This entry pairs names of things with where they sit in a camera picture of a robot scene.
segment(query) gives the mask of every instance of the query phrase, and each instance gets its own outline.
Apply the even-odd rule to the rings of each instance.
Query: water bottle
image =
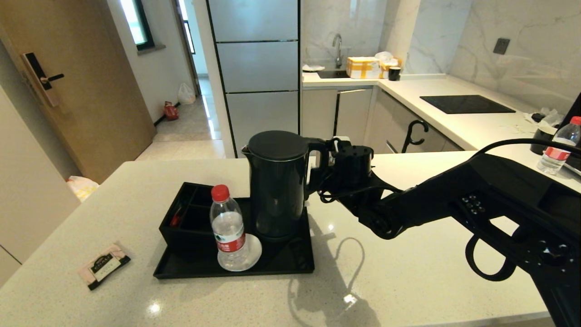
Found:
[[[574,147],[581,138],[581,117],[571,118],[571,123],[559,129],[553,137],[553,142],[559,142]],[[563,167],[571,152],[554,147],[547,147],[537,164],[537,168],[547,174],[555,175]]]
[[[252,242],[247,242],[242,212],[238,203],[230,197],[228,187],[216,185],[211,194],[214,203],[210,207],[210,223],[218,246],[218,263],[228,271],[250,269],[260,258],[262,247],[257,249]]]

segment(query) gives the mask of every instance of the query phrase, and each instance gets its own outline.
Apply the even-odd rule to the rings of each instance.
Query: induction cooktop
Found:
[[[515,112],[481,95],[441,95],[420,98],[445,113]]]

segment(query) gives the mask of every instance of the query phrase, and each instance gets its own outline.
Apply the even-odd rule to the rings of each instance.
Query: black electric kettle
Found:
[[[319,151],[319,168],[311,170],[309,153]],[[250,162],[250,211],[256,234],[268,241],[285,241],[298,230],[304,201],[320,185],[329,164],[325,142],[280,130],[250,138],[242,149]]]

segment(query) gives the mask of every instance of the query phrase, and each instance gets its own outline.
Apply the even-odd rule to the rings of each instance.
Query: bottle label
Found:
[[[240,230],[232,235],[220,235],[214,233],[216,238],[216,244],[218,244],[218,249],[222,252],[234,252],[240,250],[244,246],[246,240],[246,233],[244,233],[244,225],[240,227]]]
[[[562,161],[562,160],[567,160],[567,158],[569,158],[569,154],[571,154],[571,152],[566,151],[566,150],[557,149],[554,147],[547,147],[547,149],[545,150],[545,154],[549,158]]]

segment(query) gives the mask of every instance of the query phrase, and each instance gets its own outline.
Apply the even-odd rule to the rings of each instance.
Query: kitchen counter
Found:
[[[377,155],[372,164],[380,178],[406,189],[473,153]],[[248,163],[124,163],[0,289],[0,325],[482,326],[548,316],[519,268],[496,283],[470,270],[464,247],[471,233],[454,219],[387,241],[316,196],[307,203],[314,273],[157,280],[166,248],[157,228],[182,182],[225,183],[234,197],[247,197]],[[89,291],[77,270],[113,242],[131,262]],[[475,257],[487,273],[503,261],[485,244]]]
[[[303,73],[303,88],[377,86],[464,150],[479,150],[491,143],[511,138],[532,138],[536,131],[536,126],[525,120],[523,112],[538,112],[540,108],[531,107],[507,95],[445,74],[402,75],[401,79],[400,81],[321,79],[317,73]],[[431,95],[467,94],[480,94],[516,112],[449,115],[420,99],[422,96]],[[505,145],[493,149],[489,153],[510,158],[527,167],[535,168],[540,156],[532,153],[529,148],[528,144]],[[579,184],[581,178],[569,170],[563,168],[556,176],[547,174],[546,176],[581,192]]]

